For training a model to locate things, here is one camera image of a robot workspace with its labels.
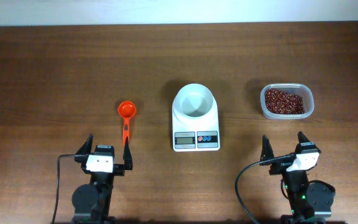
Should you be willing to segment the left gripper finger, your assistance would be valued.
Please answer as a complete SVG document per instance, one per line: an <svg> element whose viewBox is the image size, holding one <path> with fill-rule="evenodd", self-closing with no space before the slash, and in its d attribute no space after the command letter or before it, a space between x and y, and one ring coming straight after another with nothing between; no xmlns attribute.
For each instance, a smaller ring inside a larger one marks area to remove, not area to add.
<svg viewBox="0 0 358 224"><path fill-rule="evenodd" d="M85 143L77 150L76 155L77 156L84 156L91 153L92 150L92 144L93 144L93 135L90 134L85 141Z"/></svg>
<svg viewBox="0 0 358 224"><path fill-rule="evenodd" d="M129 149L129 139L128 138L125 139L125 143L124 143L123 160L124 160L124 169L132 170L133 169L133 161L132 161L132 154Z"/></svg>

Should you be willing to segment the orange measuring scoop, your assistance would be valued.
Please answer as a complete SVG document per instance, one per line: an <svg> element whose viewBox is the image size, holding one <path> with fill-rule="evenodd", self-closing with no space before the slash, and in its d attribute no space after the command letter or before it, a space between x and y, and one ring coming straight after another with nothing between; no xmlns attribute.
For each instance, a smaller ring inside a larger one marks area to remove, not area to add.
<svg viewBox="0 0 358 224"><path fill-rule="evenodd" d="M118 109L120 117L123 119L123 127L122 127L122 142L123 145L128 142L130 138L130 120L135 116L137 110L135 104L131 101L123 101Z"/></svg>

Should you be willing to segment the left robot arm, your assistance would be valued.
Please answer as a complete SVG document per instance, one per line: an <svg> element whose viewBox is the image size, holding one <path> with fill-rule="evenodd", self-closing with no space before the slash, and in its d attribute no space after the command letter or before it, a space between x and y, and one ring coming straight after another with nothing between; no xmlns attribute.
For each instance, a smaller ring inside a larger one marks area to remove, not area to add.
<svg viewBox="0 0 358 224"><path fill-rule="evenodd" d="M123 163L114 162L114 147L97 145L92 151L93 135L77 150L75 161L81 164L85 174L90 175L88 184L79 186L73 193L71 202L75 209L72 223L114 223L109 216L113 182L116 176L124 176L133 169L129 140L124 140Z"/></svg>

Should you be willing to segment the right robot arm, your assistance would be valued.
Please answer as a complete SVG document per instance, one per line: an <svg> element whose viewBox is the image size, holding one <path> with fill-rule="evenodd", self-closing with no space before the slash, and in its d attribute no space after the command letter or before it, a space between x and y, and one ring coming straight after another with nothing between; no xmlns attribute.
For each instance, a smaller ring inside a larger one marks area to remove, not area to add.
<svg viewBox="0 0 358 224"><path fill-rule="evenodd" d="M307 174L317 165L320 154L302 132L295 151L279 157L274 156L268 137L262 137L260 162L270 167L270 175L282 176L280 188L291 208L290 215L281 216L281 223L325 223L332 215L336 189L321 180L309 180Z"/></svg>

